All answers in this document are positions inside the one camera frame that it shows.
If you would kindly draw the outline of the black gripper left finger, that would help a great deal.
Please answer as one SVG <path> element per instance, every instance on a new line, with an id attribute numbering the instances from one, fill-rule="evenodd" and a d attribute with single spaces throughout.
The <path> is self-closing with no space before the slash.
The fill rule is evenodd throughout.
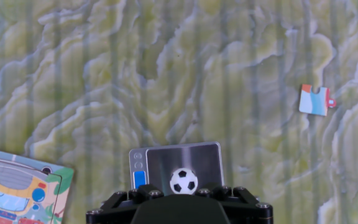
<path id="1" fill-rule="evenodd" d="M 115 192 L 102 206 L 86 212 L 86 223 L 130 223 L 142 203 L 160 197 L 163 197 L 163 192 L 152 184 Z"/>

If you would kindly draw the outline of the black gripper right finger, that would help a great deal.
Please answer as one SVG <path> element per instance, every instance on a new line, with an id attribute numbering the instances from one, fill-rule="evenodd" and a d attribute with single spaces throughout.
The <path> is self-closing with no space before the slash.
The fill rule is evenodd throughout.
<path id="1" fill-rule="evenodd" d="M 224 223 L 272 224 L 271 204 L 260 202 L 245 187 L 205 185 L 196 196 L 211 200 L 201 208 L 213 221 L 223 218 Z"/>

